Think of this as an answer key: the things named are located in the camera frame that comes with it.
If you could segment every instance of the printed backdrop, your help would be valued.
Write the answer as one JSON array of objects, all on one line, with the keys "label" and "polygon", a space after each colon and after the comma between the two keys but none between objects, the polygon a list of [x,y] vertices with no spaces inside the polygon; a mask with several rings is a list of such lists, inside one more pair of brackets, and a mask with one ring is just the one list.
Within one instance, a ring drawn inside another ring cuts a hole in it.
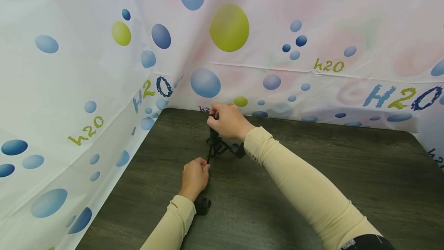
[{"label": "printed backdrop", "polygon": [[74,249],[166,107],[408,131],[443,169],[442,2],[1,0],[0,249]]}]

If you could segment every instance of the fabric backdrop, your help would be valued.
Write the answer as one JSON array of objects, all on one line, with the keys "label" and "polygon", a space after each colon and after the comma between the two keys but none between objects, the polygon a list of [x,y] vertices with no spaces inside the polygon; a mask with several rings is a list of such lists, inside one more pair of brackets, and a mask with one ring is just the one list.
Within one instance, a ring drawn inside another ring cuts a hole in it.
[{"label": "fabric backdrop", "polygon": [[443,169],[443,2],[0,0],[0,249],[74,249],[166,107],[408,131]]}]

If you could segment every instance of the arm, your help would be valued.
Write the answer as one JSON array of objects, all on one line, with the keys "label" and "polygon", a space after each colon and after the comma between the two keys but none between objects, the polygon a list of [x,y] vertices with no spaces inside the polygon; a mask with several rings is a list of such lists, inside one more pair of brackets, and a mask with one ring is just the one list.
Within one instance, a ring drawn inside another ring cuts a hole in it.
[{"label": "arm", "polygon": [[183,167],[182,188],[140,250],[179,250],[196,215],[194,201],[208,183],[210,165],[198,157]]}]

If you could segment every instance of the left hand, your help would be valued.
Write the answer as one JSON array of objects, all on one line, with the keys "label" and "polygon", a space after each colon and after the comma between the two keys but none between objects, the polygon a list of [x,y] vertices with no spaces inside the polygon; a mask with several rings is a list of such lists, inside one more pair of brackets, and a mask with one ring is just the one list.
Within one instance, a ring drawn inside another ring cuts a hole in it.
[{"label": "left hand", "polygon": [[179,195],[194,202],[208,184],[210,165],[201,157],[191,160],[183,167],[182,188]]}]

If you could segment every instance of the right hand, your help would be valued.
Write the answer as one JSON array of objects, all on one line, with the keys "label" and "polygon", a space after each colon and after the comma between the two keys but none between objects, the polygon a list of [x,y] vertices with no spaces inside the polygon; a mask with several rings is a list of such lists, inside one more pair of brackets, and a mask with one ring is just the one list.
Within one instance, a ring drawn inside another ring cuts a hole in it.
[{"label": "right hand", "polygon": [[208,126],[227,139],[238,139],[243,142],[248,132],[255,128],[245,119],[236,105],[213,103],[210,110],[210,115],[212,114],[215,114],[219,119],[216,120],[209,116]]}]

